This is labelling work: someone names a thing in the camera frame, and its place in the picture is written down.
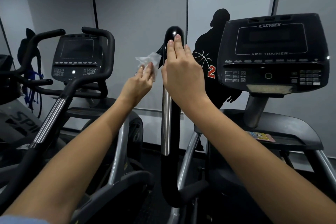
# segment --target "button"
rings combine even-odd
[[[272,78],[272,74],[271,73],[266,73],[265,74],[265,78],[266,79],[271,79]]]

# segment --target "number 2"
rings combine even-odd
[[[209,66],[209,69],[210,71],[208,72],[208,77],[215,79],[216,75],[214,75],[213,73],[216,72],[216,68],[213,65],[211,65]]]

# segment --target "console vent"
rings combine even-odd
[[[283,15],[283,16],[280,16],[280,20],[281,21],[284,21],[284,20],[290,20],[291,19],[291,16],[290,15]]]
[[[253,23],[253,22],[259,22],[259,19],[258,18],[249,19],[249,23]]]
[[[275,17],[268,17],[268,18],[265,18],[264,21],[274,21],[275,20]]]

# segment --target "person's left hand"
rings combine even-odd
[[[146,68],[140,66],[137,74],[125,83],[119,98],[126,100],[134,108],[140,100],[151,90],[153,85],[153,63]]]

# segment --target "forearm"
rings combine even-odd
[[[336,205],[250,137],[209,100],[187,116],[225,157],[248,192],[275,223],[336,223]]]
[[[50,160],[5,214],[67,223],[131,110],[131,104],[117,99]]]

